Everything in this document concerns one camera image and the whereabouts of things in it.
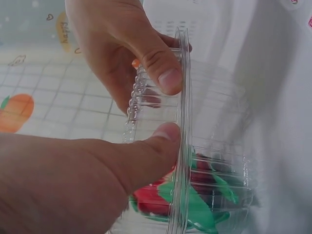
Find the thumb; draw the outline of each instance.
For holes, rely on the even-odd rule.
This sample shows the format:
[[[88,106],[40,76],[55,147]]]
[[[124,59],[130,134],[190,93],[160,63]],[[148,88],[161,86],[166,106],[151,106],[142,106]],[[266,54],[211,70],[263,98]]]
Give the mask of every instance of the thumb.
[[[142,26],[136,33],[139,35],[131,37],[127,43],[150,78],[163,93],[179,93],[182,87],[182,70],[174,53],[150,24]]]
[[[180,130],[174,123],[165,123],[145,141],[118,145],[116,158],[119,181],[128,194],[165,176],[175,165]]]

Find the red fruit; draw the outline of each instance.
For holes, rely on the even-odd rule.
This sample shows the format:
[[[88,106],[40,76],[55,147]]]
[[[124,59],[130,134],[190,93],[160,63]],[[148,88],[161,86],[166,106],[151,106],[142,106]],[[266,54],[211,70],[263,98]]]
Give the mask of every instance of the red fruit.
[[[196,159],[196,168],[191,170],[191,185],[206,203],[210,203],[212,196],[219,192],[214,187],[215,180],[211,174],[208,158],[196,154]]]
[[[157,185],[149,185],[134,192],[137,208],[143,213],[168,216],[170,204],[158,195]]]

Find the cartoon drawing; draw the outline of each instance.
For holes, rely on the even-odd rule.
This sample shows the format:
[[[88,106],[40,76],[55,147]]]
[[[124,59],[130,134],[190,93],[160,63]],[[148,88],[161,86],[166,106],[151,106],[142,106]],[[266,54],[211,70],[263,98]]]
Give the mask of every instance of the cartoon drawing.
[[[77,48],[76,50],[75,50],[75,54],[81,54],[81,50],[80,50],[80,48]]]
[[[140,66],[140,61],[138,59],[135,59],[133,62],[132,62],[132,66],[136,69],[138,69],[138,67]]]
[[[52,14],[49,14],[48,17],[47,17],[47,21],[50,21],[50,20],[53,20],[54,19],[54,16]]]
[[[0,106],[0,132],[16,133],[34,110],[34,100],[28,94],[6,97]]]
[[[71,52],[71,43],[69,41],[69,35],[70,35],[70,30],[69,30],[69,25],[67,22],[67,16],[66,12],[62,12],[56,22],[56,29],[58,33],[58,39],[60,44],[62,45],[62,48],[64,52],[69,53]]]
[[[13,60],[13,62],[9,63],[8,65],[9,65],[10,67],[18,66],[18,65],[24,63],[24,62],[25,62],[25,59],[26,59],[26,55],[19,55],[19,56],[17,56],[17,57]]]

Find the fingernail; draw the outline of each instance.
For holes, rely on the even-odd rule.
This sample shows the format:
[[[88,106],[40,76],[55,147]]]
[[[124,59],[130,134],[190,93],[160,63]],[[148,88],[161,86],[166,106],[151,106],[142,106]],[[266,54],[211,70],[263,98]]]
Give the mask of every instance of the fingernail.
[[[169,141],[176,142],[180,138],[180,128],[175,123],[164,123],[160,125],[153,137],[163,137]]]
[[[171,69],[163,73],[159,78],[158,82],[161,88],[166,91],[171,91],[178,87],[182,82],[181,73],[177,69]]]

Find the green leaf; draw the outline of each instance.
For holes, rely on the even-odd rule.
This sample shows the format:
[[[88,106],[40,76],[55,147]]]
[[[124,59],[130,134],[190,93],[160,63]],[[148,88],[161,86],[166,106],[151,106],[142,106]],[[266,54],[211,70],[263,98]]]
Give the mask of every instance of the green leaf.
[[[10,96],[7,96],[4,100],[3,100],[3,102],[2,102],[2,104],[1,104],[1,106],[0,106],[0,110],[2,109],[4,109],[5,108],[5,106],[8,104],[8,102],[9,102],[9,100],[10,100]]]

